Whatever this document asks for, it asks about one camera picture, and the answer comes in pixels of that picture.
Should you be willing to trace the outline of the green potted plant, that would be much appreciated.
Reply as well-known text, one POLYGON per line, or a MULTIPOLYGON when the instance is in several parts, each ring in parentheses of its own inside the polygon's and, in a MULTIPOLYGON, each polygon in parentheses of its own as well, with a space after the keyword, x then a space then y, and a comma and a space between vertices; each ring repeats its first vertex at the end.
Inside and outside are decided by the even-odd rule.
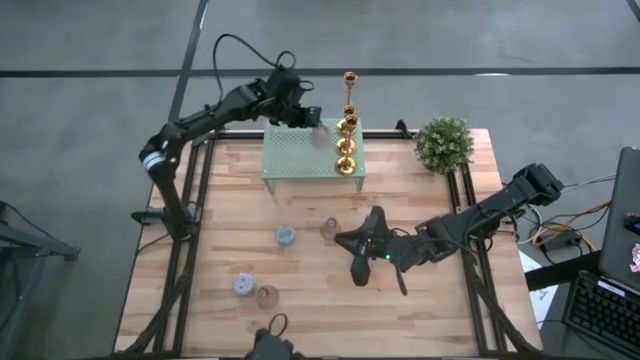
POLYGON ((415 135, 414 153, 428 171, 446 175, 472 162, 474 139, 464 118, 433 118, 415 135))

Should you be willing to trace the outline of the blue-grey round candle holder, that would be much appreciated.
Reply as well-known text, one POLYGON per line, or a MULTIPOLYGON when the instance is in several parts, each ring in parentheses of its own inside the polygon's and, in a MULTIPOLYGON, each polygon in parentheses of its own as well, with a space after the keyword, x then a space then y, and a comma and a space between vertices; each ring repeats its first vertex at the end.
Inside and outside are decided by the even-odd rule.
POLYGON ((289 225, 280 225, 275 231, 276 242, 283 247, 290 246, 296 239, 296 230, 289 225))

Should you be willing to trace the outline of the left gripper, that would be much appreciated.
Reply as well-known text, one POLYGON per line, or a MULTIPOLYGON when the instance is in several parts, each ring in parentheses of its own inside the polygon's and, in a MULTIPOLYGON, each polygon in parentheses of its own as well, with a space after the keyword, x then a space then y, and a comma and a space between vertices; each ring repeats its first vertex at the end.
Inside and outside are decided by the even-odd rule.
POLYGON ((307 88, 290 68, 276 67, 268 78, 268 92, 273 101, 268 106, 271 125, 289 128, 317 128, 321 125, 319 106, 303 107, 300 100, 307 88))

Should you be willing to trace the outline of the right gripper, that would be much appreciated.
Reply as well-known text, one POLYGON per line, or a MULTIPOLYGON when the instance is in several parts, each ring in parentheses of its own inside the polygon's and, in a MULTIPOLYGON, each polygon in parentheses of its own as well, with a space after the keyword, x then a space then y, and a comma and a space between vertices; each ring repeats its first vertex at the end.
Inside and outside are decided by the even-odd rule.
POLYGON ((369 260, 384 258, 395 268, 400 279, 400 267, 397 255, 393 255, 391 245, 395 238, 387 226, 384 209, 373 206, 362 225, 355 230, 337 233, 335 242, 354 256, 350 272, 356 286, 365 286, 370 277, 369 260))

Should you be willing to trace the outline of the black power adapter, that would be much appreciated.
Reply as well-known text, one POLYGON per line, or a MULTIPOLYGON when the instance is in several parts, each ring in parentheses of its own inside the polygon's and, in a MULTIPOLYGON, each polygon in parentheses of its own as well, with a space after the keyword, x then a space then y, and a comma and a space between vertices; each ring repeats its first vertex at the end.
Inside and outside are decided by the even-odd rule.
POLYGON ((540 245, 543 252, 555 251, 566 247, 577 246, 580 244, 582 237, 575 232, 560 233, 555 237, 546 238, 545 242, 540 245))

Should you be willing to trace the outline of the black aluminium table frame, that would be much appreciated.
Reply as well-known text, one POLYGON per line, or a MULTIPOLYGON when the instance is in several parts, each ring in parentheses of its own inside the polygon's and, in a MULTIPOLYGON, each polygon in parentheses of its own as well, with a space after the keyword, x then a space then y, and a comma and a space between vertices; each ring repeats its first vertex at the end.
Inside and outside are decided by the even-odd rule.
POLYGON ((246 131, 232 131, 187 147, 177 183, 203 209, 196 245, 174 243, 160 225, 146 227, 140 242, 114 349, 125 355, 160 306, 163 290, 195 259, 190 294, 172 309, 149 355, 241 357, 255 332, 277 313, 288 316, 284 336, 309 357, 416 357, 474 355, 478 348, 463 263, 451 256, 405 275, 401 293, 393 267, 372 264, 370 282, 351 281, 348 252, 320 234, 335 217, 358 227, 373 205, 388 224, 412 230, 451 208, 448 183, 416 161, 413 145, 397 131, 365 134, 367 177, 362 192, 353 179, 280 181, 272 196, 261 181, 263 146, 246 131), (280 225, 296 230, 280 246, 280 225), (232 290, 249 273, 250 296, 232 290), (261 309, 256 290, 272 285, 279 302, 261 309))

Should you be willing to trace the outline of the grey metal stand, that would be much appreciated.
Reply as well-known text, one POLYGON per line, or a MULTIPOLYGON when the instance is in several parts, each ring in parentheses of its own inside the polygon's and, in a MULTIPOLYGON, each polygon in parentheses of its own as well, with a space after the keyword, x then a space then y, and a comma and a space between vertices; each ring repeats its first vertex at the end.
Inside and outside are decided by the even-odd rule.
POLYGON ((75 261, 78 255, 77 247, 54 238, 28 220, 13 205, 0 200, 0 288, 2 280, 8 279, 4 275, 6 270, 11 271, 14 284, 14 300, 6 303, 9 309, 4 317, 4 302, 0 294, 0 360, 10 360, 15 353, 46 258, 60 256, 65 261, 75 261), (12 226, 7 219, 8 210, 40 231, 41 235, 12 226))

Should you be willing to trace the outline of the grey laptop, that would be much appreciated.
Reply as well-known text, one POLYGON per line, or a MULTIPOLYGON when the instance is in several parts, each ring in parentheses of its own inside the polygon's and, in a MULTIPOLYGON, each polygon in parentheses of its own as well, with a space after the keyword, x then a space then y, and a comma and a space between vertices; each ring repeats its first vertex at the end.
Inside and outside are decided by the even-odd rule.
POLYGON ((640 149, 620 151, 599 267, 601 272, 640 293, 640 270, 633 251, 640 245, 640 149))

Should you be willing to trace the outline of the black keyboard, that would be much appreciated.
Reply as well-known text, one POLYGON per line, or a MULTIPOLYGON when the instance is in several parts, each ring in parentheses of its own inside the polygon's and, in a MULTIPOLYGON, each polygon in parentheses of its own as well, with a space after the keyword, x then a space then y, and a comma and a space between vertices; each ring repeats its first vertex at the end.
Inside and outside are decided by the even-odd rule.
POLYGON ((562 322, 640 360, 640 296, 582 270, 571 283, 562 322))

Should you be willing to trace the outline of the tall gold candlestick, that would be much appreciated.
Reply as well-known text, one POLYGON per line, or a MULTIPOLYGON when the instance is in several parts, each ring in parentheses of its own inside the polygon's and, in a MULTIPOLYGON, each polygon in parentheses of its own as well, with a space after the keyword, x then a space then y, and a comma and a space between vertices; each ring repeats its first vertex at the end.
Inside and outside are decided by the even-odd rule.
POLYGON ((344 83, 347 89, 346 105, 343 107, 343 118, 337 124, 337 132, 345 138, 352 136, 353 125, 349 123, 348 118, 356 114, 352 103, 352 95, 357 78, 358 76, 355 72, 346 72, 344 74, 344 83))

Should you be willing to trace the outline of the green perforated metal shelf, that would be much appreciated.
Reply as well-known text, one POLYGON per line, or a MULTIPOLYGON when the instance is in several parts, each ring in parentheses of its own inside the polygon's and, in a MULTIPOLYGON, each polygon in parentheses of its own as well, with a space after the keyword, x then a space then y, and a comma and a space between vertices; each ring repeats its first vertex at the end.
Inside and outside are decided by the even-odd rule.
POLYGON ((322 120, 322 124, 331 134, 330 143, 323 147, 311 144, 313 128, 288 128, 265 124, 262 180, 272 196, 275 195, 278 180, 353 179, 356 192, 362 191, 366 177, 363 132, 358 125, 354 135, 357 145, 354 155, 357 162, 356 171, 351 176, 342 176, 335 168, 338 159, 336 142, 339 140, 339 121, 337 118, 322 120))

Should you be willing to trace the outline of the white paper sheet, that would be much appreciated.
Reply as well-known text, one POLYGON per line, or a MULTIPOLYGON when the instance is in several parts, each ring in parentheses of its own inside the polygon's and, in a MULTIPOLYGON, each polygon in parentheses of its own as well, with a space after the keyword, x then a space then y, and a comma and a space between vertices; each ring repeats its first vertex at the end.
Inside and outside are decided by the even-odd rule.
MULTIPOLYGON (((536 262, 534 259, 526 255, 524 252, 519 252, 522 268, 524 272, 538 270, 542 268, 542 265, 536 262)), ((529 296, 533 306, 535 318, 537 321, 542 321, 546 318, 546 315, 551 307, 553 298, 558 289, 558 285, 548 286, 539 290, 530 290, 529 296)))

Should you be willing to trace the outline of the pale speckled round candle holder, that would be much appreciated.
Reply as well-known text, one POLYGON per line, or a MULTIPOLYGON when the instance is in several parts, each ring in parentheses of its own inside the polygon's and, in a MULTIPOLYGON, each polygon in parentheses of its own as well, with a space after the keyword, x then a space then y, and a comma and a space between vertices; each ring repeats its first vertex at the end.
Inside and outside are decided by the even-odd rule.
POLYGON ((234 276, 232 290, 238 296, 250 296, 254 293, 256 282, 249 273, 238 273, 234 276))

